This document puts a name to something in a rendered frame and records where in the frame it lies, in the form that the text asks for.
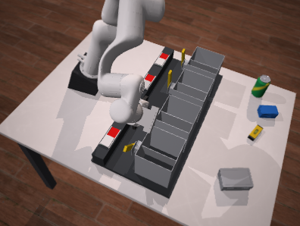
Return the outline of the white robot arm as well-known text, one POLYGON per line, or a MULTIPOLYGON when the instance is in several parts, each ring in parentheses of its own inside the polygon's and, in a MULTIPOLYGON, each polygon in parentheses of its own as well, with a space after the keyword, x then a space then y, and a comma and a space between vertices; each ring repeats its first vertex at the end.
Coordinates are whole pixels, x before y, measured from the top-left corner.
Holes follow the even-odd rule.
POLYGON ((164 12, 165 0, 105 0, 102 20, 92 28, 87 55, 77 55, 83 75, 98 79, 99 93, 120 98, 109 109, 113 121, 137 123, 147 133, 152 132, 160 108, 152 106, 150 110, 139 104, 145 89, 141 75, 111 73, 111 66, 119 55, 143 43, 145 21, 159 22, 164 12))

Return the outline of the grey flat case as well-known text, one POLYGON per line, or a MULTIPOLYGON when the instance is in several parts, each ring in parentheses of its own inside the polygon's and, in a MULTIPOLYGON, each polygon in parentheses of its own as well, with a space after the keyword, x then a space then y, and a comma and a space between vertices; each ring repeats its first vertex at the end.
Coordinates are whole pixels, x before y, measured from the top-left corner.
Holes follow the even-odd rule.
POLYGON ((250 190, 254 184, 249 168, 220 168, 218 173, 220 190, 250 190))

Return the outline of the blue box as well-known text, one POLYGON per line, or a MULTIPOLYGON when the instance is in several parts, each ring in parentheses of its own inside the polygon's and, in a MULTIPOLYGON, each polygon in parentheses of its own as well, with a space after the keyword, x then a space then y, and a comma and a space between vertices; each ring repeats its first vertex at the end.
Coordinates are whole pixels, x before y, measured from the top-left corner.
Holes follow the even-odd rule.
POLYGON ((279 114, 275 105, 259 105, 257 111, 259 118, 276 118, 279 114))

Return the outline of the green drink can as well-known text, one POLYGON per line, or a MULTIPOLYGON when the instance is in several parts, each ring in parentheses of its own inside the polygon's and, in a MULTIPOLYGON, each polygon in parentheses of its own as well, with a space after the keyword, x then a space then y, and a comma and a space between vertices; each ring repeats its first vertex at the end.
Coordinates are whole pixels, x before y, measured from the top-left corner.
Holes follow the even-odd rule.
POLYGON ((270 78, 267 75, 261 75, 257 79, 252 89, 252 95, 254 97, 261 98, 265 94, 269 85, 270 85, 270 78))

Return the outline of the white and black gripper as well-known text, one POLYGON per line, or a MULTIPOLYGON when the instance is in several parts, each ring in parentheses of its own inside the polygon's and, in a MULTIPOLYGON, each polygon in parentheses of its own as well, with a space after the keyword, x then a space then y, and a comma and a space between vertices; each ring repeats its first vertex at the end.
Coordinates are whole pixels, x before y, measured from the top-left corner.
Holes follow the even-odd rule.
MULTIPOLYGON (((147 101, 148 101, 148 96, 145 96, 143 99, 139 100, 139 104, 144 108, 150 109, 150 108, 148 108, 149 103, 147 101)), ((134 130, 140 126, 139 124, 136 124, 136 123, 131 123, 128 125, 131 125, 134 130)))

